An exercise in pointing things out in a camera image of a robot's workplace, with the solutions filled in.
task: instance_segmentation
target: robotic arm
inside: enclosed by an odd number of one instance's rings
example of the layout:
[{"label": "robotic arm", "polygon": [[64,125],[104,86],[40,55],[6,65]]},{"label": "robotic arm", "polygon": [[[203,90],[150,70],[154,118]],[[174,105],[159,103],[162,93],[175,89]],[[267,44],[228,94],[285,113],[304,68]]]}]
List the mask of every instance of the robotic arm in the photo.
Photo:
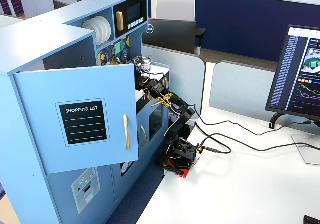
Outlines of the robotic arm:
[{"label": "robotic arm", "polygon": [[195,114],[195,111],[189,108],[189,105],[185,101],[173,92],[170,92],[167,87],[158,82],[158,80],[143,76],[142,73],[147,73],[145,71],[148,72],[144,67],[135,65],[135,89],[137,91],[143,90],[145,95],[150,94],[151,97],[158,100],[178,116],[177,120],[164,134],[165,142],[168,145],[168,151],[166,153],[169,158],[169,164],[172,167],[178,170],[189,171],[193,161],[196,159],[198,147],[193,146],[183,138],[179,138],[178,131]]}]

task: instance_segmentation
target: chalkboard label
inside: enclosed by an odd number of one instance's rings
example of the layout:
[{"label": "chalkboard label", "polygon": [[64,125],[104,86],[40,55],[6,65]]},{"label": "chalkboard label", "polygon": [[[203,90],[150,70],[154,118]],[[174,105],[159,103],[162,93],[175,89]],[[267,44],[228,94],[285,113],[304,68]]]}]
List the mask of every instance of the chalkboard label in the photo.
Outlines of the chalkboard label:
[{"label": "chalkboard label", "polygon": [[68,145],[108,139],[102,100],[60,104],[59,110]]}]

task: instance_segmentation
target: blue carpet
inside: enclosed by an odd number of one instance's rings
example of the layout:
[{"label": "blue carpet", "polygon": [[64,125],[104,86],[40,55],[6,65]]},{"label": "blue carpet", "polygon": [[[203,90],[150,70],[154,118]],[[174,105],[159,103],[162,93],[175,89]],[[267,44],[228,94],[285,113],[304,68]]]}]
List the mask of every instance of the blue carpet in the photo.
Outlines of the blue carpet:
[{"label": "blue carpet", "polygon": [[4,190],[4,188],[3,188],[3,186],[1,185],[1,182],[0,182],[0,201],[5,195],[6,195],[5,190]]},{"label": "blue carpet", "polygon": [[162,181],[164,169],[152,161],[106,224],[135,224]]}]

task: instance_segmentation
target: gray partition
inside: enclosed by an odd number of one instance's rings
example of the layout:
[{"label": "gray partition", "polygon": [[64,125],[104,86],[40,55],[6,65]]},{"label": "gray partition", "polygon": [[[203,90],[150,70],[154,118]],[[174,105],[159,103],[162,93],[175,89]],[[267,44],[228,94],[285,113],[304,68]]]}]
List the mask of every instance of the gray partition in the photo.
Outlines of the gray partition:
[{"label": "gray partition", "polygon": [[170,91],[189,105],[196,104],[197,111],[201,111],[207,68],[202,57],[147,44],[142,45],[142,54],[170,66]]},{"label": "gray partition", "polygon": [[[266,111],[275,72],[235,62],[220,62],[213,70],[209,106],[269,122],[274,112]],[[285,115],[276,124],[305,122],[303,117]],[[291,128],[318,135],[316,125],[291,125]]]}]

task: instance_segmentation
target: cable connector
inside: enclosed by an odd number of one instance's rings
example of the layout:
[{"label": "cable connector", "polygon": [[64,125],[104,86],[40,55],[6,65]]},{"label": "cable connector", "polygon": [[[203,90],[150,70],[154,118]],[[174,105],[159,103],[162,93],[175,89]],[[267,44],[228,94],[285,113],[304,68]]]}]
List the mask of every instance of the cable connector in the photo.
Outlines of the cable connector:
[{"label": "cable connector", "polygon": [[312,123],[315,123],[314,120],[306,120],[303,124],[312,124]]},{"label": "cable connector", "polygon": [[210,147],[206,147],[206,146],[203,146],[203,149],[209,151],[209,152],[212,152],[212,153],[218,153],[219,151],[217,149],[213,149],[213,148],[210,148]]}]

